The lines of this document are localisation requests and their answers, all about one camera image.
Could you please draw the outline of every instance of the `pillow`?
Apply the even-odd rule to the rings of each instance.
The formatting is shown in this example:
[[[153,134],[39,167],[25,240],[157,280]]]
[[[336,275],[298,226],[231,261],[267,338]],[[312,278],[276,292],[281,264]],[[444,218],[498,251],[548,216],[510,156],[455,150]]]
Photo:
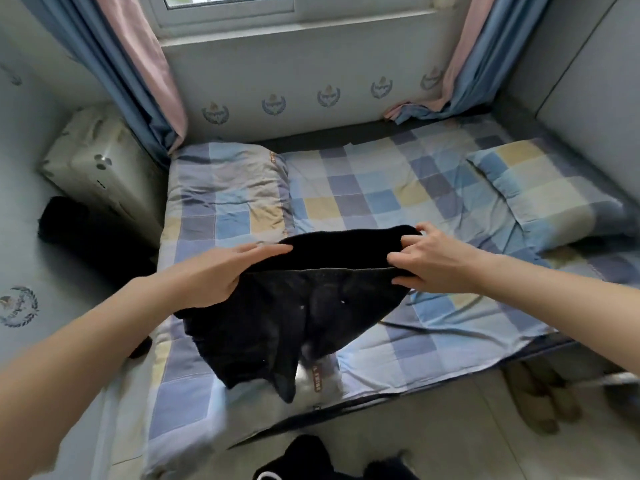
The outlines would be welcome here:
[[[587,179],[551,142],[516,141],[467,159],[503,195],[537,252],[587,236],[636,232],[631,205]]]

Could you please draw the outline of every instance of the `checkered pillow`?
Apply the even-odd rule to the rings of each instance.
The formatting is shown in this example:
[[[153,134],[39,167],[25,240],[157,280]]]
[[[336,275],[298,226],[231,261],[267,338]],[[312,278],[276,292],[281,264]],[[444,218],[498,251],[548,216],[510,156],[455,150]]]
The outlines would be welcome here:
[[[503,144],[467,158],[505,197],[535,251],[587,236],[636,231],[629,206],[542,139]]]
[[[254,144],[181,149],[169,174],[163,251],[180,262],[214,246],[276,242],[293,232],[283,159]]]

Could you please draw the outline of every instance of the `window sill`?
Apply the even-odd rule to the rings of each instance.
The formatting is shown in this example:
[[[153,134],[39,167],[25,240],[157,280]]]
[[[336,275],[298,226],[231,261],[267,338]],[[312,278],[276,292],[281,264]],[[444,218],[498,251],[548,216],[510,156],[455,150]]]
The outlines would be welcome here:
[[[265,27],[255,27],[249,29],[232,30],[232,31],[220,31],[205,33],[199,35],[187,35],[176,36],[171,38],[165,38],[160,40],[160,45],[164,51],[169,51],[173,47],[181,47],[185,45],[196,45],[199,43],[208,43],[220,40],[230,40],[238,38],[260,37],[264,35],[287,33],[287,32],[300,32],[314,29],[322,29],[326,27],[340,27],[343,25],[359,25],[362,23],[381,22],[384,20],[397,20],[404,18],[414,18],[418,16],[428,16],[445,13],[453,13],[454,8],[446,9],[423,9],[423,10],[411,10],[402,11],[398,13],[391,13],[385,15],[372,15],[372,16],[360,16],[353,18],[343,18],[334,20],[318,20],[300,23],[283,23],[280,25],[270,25]]]

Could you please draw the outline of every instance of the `floor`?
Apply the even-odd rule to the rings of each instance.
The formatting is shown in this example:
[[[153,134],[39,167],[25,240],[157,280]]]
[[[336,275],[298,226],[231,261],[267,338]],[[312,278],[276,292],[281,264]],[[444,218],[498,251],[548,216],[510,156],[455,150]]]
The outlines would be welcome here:
[[[336,469],[362,473],[371,460],[408,448],[425,480],[627,480],[640,472],[636,433],[599,389],[576,391],[584,418],[540,437],[518,416],[498,371],[486,371],[305,430],[327,446]],[[190,480],[247,480],[295,433],[225,452]]]

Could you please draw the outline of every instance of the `wall decal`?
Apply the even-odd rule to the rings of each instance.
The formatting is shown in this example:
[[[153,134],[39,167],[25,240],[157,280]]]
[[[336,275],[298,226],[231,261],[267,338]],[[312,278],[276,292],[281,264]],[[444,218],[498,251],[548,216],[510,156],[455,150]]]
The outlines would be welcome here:
[[[318,91],[318,104],[324,107],[335,106],[340,101],[340,88],[327,86],[324,91]]]
[[[387,80],[386,77],[382,76],[379,82],[373,82],[371,85],[371,95],[376,99],[382,99],[386,97],[391,92],[391,89],[394,87],[394,81]]]
[[[284,99],[284,96],[278,98],[275,94],[272,94],[268,100],[262,100],[262,109],[271,116],[282,114],[286,107],[287,101]]]
[[[27,325],[38,314],[38,299],[25,286],[14,286],[0,296],[0,323],[11,328]]]
[[[223,125],[229,120],[229,109],[227,106],[220,108],[220,106],[212,102],[208,108],[202,108],[202,115],[212,125]]]
[[[423,91],[428,91],[430,89],[433,89],[442,80],[443,75],[444,75],[443,71],[441,71],[437,67],[434,67],[431,70],[431,72],[422,76],[422,79],[420,81],[420,87],[422,88]]]
[[[22,85],[22,78],[18,74],[16,74],[16,72],[11,69],[11,67],[4,63],[0,63],[0,70],[4,72],[4,74],[9,78],[9,82],[11,82],[14,86]]]

